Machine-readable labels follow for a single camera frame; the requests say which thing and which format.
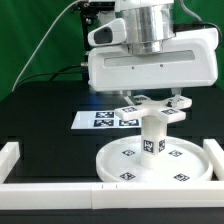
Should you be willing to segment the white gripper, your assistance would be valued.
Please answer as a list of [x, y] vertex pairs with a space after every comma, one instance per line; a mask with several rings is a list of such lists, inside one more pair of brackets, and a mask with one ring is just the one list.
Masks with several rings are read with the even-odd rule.
[[129, 105], [130, 90], [172, 88], [172, 105], [181, 87], [210, 86], [218, 78], [215, 50], [218, 31], [204, 28], [178, 32], [162, 43], [162, 51], [133, 55], [126, 45], [125, 22], [119, 18], [88, 34], [89, 84], [96, 91], [122, 91]]

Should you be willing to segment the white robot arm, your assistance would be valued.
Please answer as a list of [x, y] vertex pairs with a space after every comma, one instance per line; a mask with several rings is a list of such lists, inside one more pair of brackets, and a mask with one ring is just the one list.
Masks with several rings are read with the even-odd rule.
[[115, 0], [114, 18], [88, 34], [89, 84], [96, 91], [211, 86], [220, 29], [197, 18], [175, 24], [174, 0]]

